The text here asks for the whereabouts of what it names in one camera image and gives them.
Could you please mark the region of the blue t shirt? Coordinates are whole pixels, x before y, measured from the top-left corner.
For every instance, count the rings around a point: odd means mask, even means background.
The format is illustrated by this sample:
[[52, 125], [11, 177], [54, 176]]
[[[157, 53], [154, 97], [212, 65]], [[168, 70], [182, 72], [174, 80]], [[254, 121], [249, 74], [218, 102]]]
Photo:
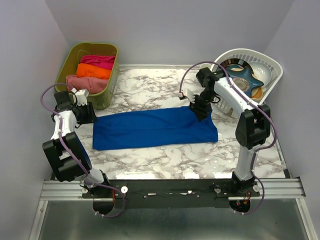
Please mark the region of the blue t shirt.
[[198, 121], [187, 106], [105, 115], [93, 125], [92, 147], [97, 151], [216, 142], [212, 119]]

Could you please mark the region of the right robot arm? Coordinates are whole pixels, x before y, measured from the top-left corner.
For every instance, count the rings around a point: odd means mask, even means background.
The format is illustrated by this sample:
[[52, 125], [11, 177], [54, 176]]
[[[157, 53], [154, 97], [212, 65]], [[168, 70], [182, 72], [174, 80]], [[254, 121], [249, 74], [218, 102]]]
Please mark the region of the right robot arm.
[[189, 109], [198, 121], [210, 115], [214, 98], [227, 100], [238, 115], [235, 137], [240, 145], [235, 171], [232, 173], [230, 191], [241, 196], [255, 184], [255, 161], [260, 150], [266, 149], [264, 143], [271, 134], [273, 123], [270, 108], [253, 103], [231, 80], [225, 68], [212, 72], [205, 67], [198, 71], [196, 78], [203, 91], [200, 94], [186, 93]]

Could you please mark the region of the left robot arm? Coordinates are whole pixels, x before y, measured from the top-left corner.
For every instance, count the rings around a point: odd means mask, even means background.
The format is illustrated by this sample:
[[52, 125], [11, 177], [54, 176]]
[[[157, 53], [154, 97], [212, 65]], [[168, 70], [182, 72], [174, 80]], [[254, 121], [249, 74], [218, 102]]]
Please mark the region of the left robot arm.
[[76, 134], [81, 125], [98, 120], [88, 95], [86, 89], [75, 88], [54, 94], [56, 106], [50, 110], [54, 132], [50, 140], [42, 144], [42, 149], [58, 181], [78, 181], [85, 194], [104, 198], [111, 192], [110, 181], [103, 171], [92, 167]]

